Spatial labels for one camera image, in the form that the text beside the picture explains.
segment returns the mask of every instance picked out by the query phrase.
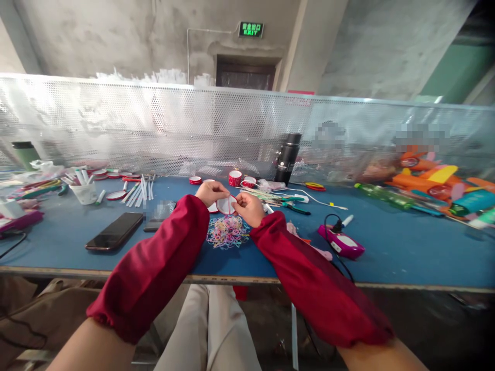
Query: colorful rubber band pile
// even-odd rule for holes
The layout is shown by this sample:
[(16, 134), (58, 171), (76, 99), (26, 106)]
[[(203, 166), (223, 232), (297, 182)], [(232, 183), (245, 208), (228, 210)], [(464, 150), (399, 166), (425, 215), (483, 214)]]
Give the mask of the colorful rubber band pile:
[(239, 248), (241, 244), (249, 239), (249, 226), (238, 216), (227, 215), (218, 219), (210, 220), (211, 228), (208, 230), (206, 241), (219, 247), (221, 250), (228, 250), (234, 246)]

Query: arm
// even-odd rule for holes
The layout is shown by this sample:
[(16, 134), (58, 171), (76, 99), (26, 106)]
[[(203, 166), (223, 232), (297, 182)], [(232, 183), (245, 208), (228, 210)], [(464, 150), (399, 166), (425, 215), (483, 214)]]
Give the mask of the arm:
[(287, 231), (281, 212), (265, 217), (260, 201), (244, 192), (237, 200), (236, 212), (254, 227), (251, 238), (273, 264), (297, 310), (321, 339), (337, 346), (349, 369), (425, 369), (362, 291)]
[(147, 240), (117, 264), (87, 319), (51, 363), (50, 370), (130, 367), (135, 345), (192, 269), (208, 231), (207, 207), (229, 195), (220, 183), (186, 195)]

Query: black phone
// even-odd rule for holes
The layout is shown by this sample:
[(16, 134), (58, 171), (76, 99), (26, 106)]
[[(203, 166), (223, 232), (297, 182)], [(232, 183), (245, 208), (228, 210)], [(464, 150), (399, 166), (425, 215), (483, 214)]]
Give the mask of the black phone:
[(87, 250), (109, 251), (122, 247), (143, 221), (142, 213), (123, 213), (85, 246)]
[(160, 228), (161, 223), (167, 219), (170, 214), (172, 214), (172, 211), (175, 210), (175, 207), (177, 206), (177, 201), (161, 201), (156, 210), (155, 213), (152, 215), (151, 219), (149, 222), (147, 222), (144, 225), (144, 231), (145, 232), (156, 232), (158, 228)]

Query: table edge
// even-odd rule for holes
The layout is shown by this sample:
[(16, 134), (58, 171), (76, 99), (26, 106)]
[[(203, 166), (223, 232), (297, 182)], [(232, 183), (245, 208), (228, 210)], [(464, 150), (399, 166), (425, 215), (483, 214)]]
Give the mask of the table edge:
[[(76, 279), (106, 279), (111, 271), (99, 271), (92, 269), (66, 269), (66, 268), (33, 268), (0, 266), (0, 274), (23, 275), (28, 277), (63, 277)], [(237, 286), (252, 284), (280, 284), (277, 278), (246, 277), (246, 276), (210, 276), (210, 275), (188, 275), (184, 283), (202, 284), (231, 284)], [(388, 290), (426, 290), (447, 292), (470, 292), (480, 294), (495, 294), (495, 288), (476, 288), (465, 286), (441, 286), (441, 285), (410, 285), (399, 283), (369, 283), (357, 282), (356, 286), (366, 289), (388, 289)]]

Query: green exit sign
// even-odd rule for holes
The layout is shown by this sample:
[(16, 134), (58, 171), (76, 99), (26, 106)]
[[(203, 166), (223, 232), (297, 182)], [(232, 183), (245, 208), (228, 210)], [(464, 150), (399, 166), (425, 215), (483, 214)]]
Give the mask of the green exit sign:
[(263, 23), (241, 22), (239, 26), (239, 36), (256, 37), (261, 39), (263, 35)]

